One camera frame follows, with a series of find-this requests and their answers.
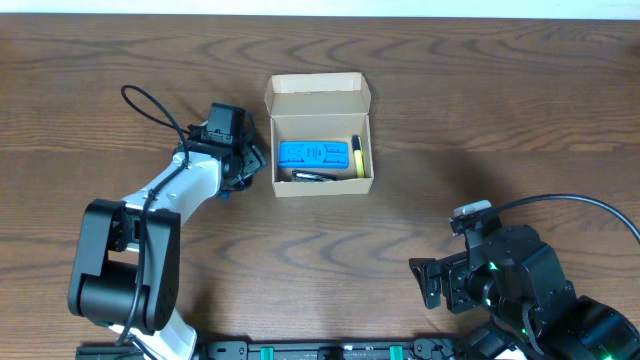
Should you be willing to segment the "blue plastic ribbed block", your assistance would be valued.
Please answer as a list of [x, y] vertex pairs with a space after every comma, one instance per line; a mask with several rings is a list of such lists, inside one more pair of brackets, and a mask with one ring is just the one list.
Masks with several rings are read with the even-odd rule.
[[285, 141], [279, 147], [282, 168], [347, 169], [349, 146], [345, 142]]

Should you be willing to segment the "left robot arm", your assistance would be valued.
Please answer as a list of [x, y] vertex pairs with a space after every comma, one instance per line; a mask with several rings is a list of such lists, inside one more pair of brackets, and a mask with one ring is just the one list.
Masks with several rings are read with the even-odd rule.
[[220, 103], [180, 134], [165, 170], [119, 201], [83, 214], [68, 291], [76, 316], [118, 333], [144, 359], [190, 359], [197, 332], [176, 310], [180, 235], [213, 197], [247, 189], [267, 161], [246, 110]]

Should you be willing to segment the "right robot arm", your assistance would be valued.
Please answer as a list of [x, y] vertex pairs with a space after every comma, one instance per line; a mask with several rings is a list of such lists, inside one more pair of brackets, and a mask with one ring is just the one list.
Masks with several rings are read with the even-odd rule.
[[409, 261], [427, 308], [482, 308], [510, 329], [507, 344], [540, 359], [638, 358], [638, 329], [617, 310], [578, 296], [555, 250], [532, 227], [504, 226], [496, 215], [450, 223], [465, 251]]

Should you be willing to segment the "yellow highlighter pen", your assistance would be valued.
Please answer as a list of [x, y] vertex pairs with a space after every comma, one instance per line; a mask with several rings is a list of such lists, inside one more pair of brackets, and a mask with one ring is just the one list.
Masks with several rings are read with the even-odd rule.
[[364, 154], [362, 151], [361, 140], [358, 135], [353, 135], [351, 138], [352, 149], [354, 154], [354, 164], [356, 167], [356, 174], [358, 178], [365, 178], [366, 171], [364, 167]]

